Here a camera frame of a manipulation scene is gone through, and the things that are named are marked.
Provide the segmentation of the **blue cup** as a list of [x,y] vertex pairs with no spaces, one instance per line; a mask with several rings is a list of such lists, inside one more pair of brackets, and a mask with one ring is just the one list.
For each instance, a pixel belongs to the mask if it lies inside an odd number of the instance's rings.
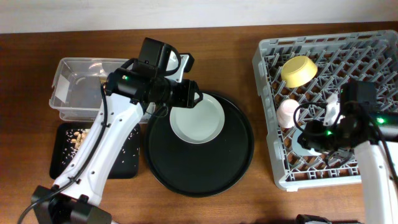
[[301,134],[302,134],[302,132],[300,130],[296,129],[292,136],[291,148],[294,151],[294,153],[296,153],[296,155],[298,155],[298,156],[320,156],[321,153],[316,152],[314,149],[310,149],[310,150],[305,149],[299,144],[298,138]]

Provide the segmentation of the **grey plate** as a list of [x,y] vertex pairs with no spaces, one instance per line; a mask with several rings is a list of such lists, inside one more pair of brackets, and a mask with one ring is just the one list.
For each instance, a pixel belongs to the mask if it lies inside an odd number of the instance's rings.
[[173,107],[170,112],[172,131],[181,140],[191,144],[204,144],[213,140],[223,129],[224,121],[221,103],[206,93],[193,108]]

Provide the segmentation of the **pink cup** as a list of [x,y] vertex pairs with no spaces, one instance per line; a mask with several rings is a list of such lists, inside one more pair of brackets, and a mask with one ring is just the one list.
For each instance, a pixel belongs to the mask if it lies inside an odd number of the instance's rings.
[[294,124],[294,112],[299,103],[293,99],[284,100],[276,111],[277,121],[281,128],[291,128]]

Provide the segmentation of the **yellow bowl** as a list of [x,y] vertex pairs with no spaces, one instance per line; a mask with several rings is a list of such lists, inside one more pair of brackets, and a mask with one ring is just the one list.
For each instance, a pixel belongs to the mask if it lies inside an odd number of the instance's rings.
[[297,56],[282,66],[281,77],[287,88],[297,88],[311,81],[318,67],[308,56]]

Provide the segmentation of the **food scraps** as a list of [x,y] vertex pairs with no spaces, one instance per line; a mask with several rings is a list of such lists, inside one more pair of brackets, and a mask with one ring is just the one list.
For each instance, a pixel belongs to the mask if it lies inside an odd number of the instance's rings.
[[65,141],[62,152],[73,157],[84,143],[90,129],[69,129],[65,131]]

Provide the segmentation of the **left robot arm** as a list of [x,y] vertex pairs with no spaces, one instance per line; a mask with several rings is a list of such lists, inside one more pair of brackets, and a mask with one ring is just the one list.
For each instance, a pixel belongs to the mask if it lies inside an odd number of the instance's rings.
[[194,61],[190,53],[145,38],[138,58],[101,84],[101,107],[85,141],[51,188],[35,189],[18,222],[33,210],[39,223],[113,223],[99,207],[111,168],[151,103],[193,108],[203,99],[197,83],[183,78]]

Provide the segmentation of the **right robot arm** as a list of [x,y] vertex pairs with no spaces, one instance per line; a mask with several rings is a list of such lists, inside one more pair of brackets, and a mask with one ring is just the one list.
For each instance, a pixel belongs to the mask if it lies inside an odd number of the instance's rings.
[[317,103],[323,121],[296,125],[292,149],[300,155],[326,154],[326,159],[357,160],[363,185],[366,223],[397,223],[397,113],[381,111],[376,84],[352,81],[340,98]]

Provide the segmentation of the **grey dishwasher rack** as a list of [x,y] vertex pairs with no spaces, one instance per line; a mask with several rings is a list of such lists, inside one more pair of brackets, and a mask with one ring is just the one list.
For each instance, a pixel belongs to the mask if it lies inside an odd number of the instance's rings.
[[[282,66],[297,56],[309,57],[318,68],[314,79],[289,88],[281,77]],[[276,111],[287,99],[309,103],[300,112],[299,123],[323,119],[318,104],[337,93],[348,81],[377,84],[377,103],[382,111],[397,111],[397,32],[378,30],[347,34],[312,35],[260,41],[252,59],[257,93],[267,124],[267,145],[274,182],[288,192],[313,187],[358,184],[355,159],[325,162],[323,154],[300,152],[295,128],[281,128]]]

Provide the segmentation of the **clear plastic bin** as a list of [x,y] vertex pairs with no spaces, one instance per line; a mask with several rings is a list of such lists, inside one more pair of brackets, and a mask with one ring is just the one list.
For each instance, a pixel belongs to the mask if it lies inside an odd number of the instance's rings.
[[93,122],[102,102],[100,85],[126,61],[123,58],[61,59],[53,79],[49,106],[58,110],[64,121]]

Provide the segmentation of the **black round tray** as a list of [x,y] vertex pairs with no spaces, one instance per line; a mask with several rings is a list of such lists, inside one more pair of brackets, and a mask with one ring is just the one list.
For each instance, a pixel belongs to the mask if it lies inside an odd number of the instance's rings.
[[220,194],[236,184],[254,154],[252,127],[243,111],[228,97],[210,92],[221,103],[225,124],[214,140],[191,144],[172,131],[169,115],[151,117],[144,154],[154,177],[166,188],[189,197]]

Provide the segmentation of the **black rectangular tray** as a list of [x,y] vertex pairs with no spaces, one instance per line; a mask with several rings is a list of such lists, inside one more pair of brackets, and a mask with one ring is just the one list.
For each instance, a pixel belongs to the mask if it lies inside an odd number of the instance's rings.
[[[49,175],[56,179],[71,163],[78,151],[76,147],[79,134],[88,133],[91,123],[63,123],[57,129],[55,145]],[[136,125],[126,138],[117,159],[115,160],[109,179],[131,179],[139,169],[141,127]]]

